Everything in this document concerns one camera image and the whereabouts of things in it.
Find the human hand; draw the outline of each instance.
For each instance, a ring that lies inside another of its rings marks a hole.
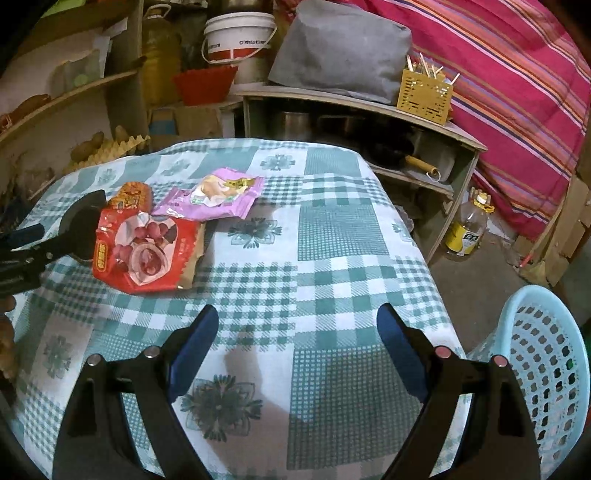
[[[17,376],[17,359],[14,354],[14,328],[4,315],[17,305],[14,297],[0,299],[0,371],[8,379]]]

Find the gray cloth bag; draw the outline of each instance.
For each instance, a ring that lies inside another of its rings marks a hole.
[[[304,0],[269,80],[395,105],[411,31],[355,6]]]

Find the egg carton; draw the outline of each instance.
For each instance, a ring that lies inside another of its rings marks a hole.
[[[145,138],[141,135],[130,137],[129,140],[116,142],[114,140],[104,140],[103,144],[96,153],[90,155],[86,161],[76,164],[70,164],[64,169],[64,175],[80,170],[81,168],[102,165],[117,158],[135,155],[136,150],[143,150],[150,143],[150,136]]]

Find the blue gripper pad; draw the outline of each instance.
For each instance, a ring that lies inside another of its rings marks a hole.
[[[392,310],[387,304],[378,309],[376,324],[379,337],[408,393],[424,403],[428,394],[425,367],[398,324],[402,320],[396,318]]]
[[[191,383],[215,340],[218,329],[219,318],[217,311],[210,307],[205,311],[197,328],[181,347],[176,359],[170,365],[170,381],[166,392],[170,403],[173,403],[177,397],[185,395],[189,391]]]

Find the skewer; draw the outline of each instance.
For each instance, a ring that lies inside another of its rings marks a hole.
[[[425,57],[423,57],[422,52],[419,52],[418,55],[421,57],[421,63],[423,64],[423,69],[425,71],[425,75],[427,75],[428,77],[430,77],[430,75],[429,75],[429,69],[427,68],[427,62],[425,61]]]

